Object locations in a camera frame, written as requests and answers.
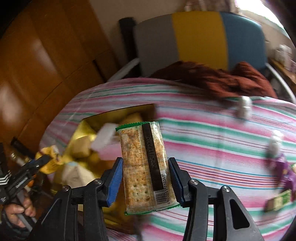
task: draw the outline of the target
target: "window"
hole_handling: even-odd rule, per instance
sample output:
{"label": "window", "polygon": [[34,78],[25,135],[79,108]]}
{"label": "window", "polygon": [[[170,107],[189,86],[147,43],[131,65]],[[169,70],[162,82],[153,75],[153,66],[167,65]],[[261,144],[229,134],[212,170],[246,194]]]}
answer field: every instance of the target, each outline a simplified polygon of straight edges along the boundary
{"label": "window", "polygon": [[283,25],[279,22],[277,17],[270,11],[260,0],[234,0],[236,7],[241,10],[250,11],[260,16],[267,18],[268,20],[276,23],[282,29]]}

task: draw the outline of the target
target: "finger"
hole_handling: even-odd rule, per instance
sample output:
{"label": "finger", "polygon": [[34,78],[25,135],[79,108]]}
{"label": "finger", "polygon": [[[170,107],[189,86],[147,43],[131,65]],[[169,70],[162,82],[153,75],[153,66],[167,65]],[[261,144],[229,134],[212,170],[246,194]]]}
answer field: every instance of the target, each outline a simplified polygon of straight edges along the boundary
{"label": "finger", "polygon": [[33,211],[31,213],[30,217],[32,218],[32,217],[35,217],[35,216],[36,216],[36,208],[33,208]]}
{"label": "finger", "polygon": [[30,217],[33,217],[32,215],[34,214],[34,209],[35,208],[33,206],[28,207],[25,210],[25,215],[30,216]]}
{"label": "finger", "polygon": [[19,226],[20,228],[25,228],[26,227],[26,225],[24,225],[24,223],[18,217],[17,217],[17,221],[16,221],[15,225]]}
{"label": "finger", "polygon": [[19,205],[12,203],[12,204],[9,204],[8,206],[6,206],[4,208],[4,210],[6,212],[6,215],[9,217],[9,216],[14,215],[16,213],[23,213],[25,209]]}
{"label": "finger", "polygon": [[25,227],[23,222],[21,220],[19,220],[19,218],[15,215],[15,213],[23,213],[23,211],[24,211],[23,207],[16,205],[16,204],[10,204],[10,205],[6,206],[4,208],[4,210],[6,212],[8,220],[11,223],[13,223],[21,228]]}
{"label": "finger", "polygon": [[23,204],[24,208],[28,208],[33,205],[31,199],[28,197],[26,197],[24,199],[24,202],[22,204]]}

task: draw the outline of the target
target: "red cloth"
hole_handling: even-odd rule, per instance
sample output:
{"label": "red cloth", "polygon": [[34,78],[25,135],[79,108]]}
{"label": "red cloth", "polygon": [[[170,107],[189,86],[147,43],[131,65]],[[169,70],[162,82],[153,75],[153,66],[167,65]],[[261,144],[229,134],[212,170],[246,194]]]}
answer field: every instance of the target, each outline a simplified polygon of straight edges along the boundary
{"label": "red cloth", "polygon": [[231,72],[212,69],[195,62],[178,61],[153,73],[151,78],[181,80],[204,89],[217,98],[269,96],[277,99],[269,81],[247,62],[238,63]]}

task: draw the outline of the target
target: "pink and green stripes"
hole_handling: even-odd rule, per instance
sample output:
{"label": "pink and green stripes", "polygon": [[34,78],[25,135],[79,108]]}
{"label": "pink and green stripes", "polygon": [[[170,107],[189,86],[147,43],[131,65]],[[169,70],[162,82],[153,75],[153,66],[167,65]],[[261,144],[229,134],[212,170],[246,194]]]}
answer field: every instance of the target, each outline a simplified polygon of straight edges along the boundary
{"label": "pink and green stripes", "polygon": [[[192,86],[166,80],[136,78],[98,85],[75,96],[48,126],[40,147],[67,146],[79,122],[88,116],[119,108],[155,103],[168,156],[181,168],[211,187],[229,185],[257,223],[265,240],[279,240],[296,214],[290,203],[278,212],[264,213],[267,199],[281,192],[270,170],[269,137],[284,134],[282,150],[296,162],[296,107],[272,98],[252,97],[252,116],[236,118],[237,100],[208,101]],[[182,240],[187,209],[153,213],[142,230],[145,240]],[[208,240],[213,236],[213,208],[209,207]],[[136,236],[109,231],[110,240]]]}

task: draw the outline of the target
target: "purple wrapper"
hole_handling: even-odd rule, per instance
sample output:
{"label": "purple wrapper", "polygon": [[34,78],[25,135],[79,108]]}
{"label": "purple wrapper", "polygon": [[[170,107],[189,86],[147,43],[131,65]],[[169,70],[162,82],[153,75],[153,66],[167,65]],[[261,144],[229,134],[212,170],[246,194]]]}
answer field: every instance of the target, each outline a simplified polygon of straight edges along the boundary
{"label": "purple wrapper", "polygon": [[296,191],[296,174],[292,170],[289,170],[285,180],[285,189],[291,189],[292,193]]}
{"label": "purple wrapper", "polygon": [[281,153],[280,156],[275,159],[275,162],[277,176],[279,177],[280,182],[282,182],[289,172],[289,165],[283,153]]}

